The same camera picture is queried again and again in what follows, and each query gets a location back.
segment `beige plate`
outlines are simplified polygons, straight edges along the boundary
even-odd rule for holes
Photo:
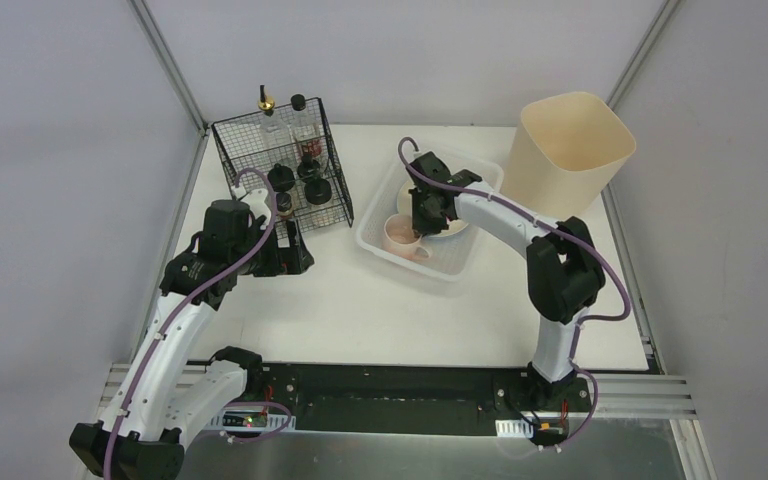
[[[411,188],[413,188],[413,182],[408,179],[405,181],[405,184],[402,185],[402,188],[399,190],[399,195],[396,197],[396,210],[402,215],[411,214],[411,196],[408,192]],[[432,236],[438,238],[451,237],[466,228],[467,225],[469,224],[463,220],[455,220],[454,222],[449,222],[448,230],[443,230],[439,234]]]

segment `gray wall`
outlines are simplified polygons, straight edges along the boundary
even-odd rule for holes
[[[0,479],[65,479],[196,133],[125,0],[0,1]]]
[[[514,125],[572,90],[603,98],[661,0],[149,0],[209,120],[318,95],[332,121]]]
[[[619,113],[658,347],[690,378],[719,477],[768,478],[768,2],[686,2]]]

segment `cream wastebasket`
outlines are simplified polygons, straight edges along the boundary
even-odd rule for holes
[[[601,98],[549,97],[522,109],[502,194],[565,220],[584,211],[637,144]]]

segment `metal mesh basket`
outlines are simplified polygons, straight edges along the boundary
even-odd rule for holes
[[[345,221],[352,225],[355,214],[352,207],[352,197],[346,185],[346,178],[337,156],[337,148],[331,136],[331,128],[325,116],[322,99],[315,97],[307,99],[305,107],[316,122],[322,126],[322,135],[316,139],[306,139],[304,143],[318,142],[324,148],[315,156],[321,165],[321,178],[331,184],[332,198],[326,205],[311,205],[305,199],[304,181],[296,176],[296,183],[288,191],[293,199],[294,216],[302,232],[326,227]],[[289,125],[292,122],[293,108],[287,105],[275,107],[275,113],[281,121]],[[234,195],[233,183],[237,173],[245,167],[254,167],[263,173],[268,172],[276,163],[290,167],[294,172],[301,161],[301,147],[297,143],[288,143],[268,150],[264,149],[260,135],[262,112],[254,112],[239,117],[215,122],[211,129],[216,141],[216,149],[231,196]],[[240,185],[246,190],[261,188],[260,179],[254,175],[246,175],[240,180]],[[278,236],[286,237],[287,232],[279,226]]]

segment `tabletop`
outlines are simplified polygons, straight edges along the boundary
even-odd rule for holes
[[[403,136],[504,166],[515,131],[378,125],[331,125],[331,130],[356,222]],[[220,198],[229,198],[229,191],[211,139],[176,252],[201,230],[205,209]],[[602,200],[579,217],[596,248],[619,271]],[[234,345],[269,362],[505,367],[531,360],[539,314],[528,299],[525,261],[510,247],[482,232],[464,278],[446,283],[375,257],[355,243],[353,233],[346,223],[306,232],[316,264],[303,275],[240,277],[190,357],[208,358]],[[619,293],[608,281],[591,312],[621,310]],[[589,322],[576,361],[591,369],[647,369],[634,315],[621,322]]]

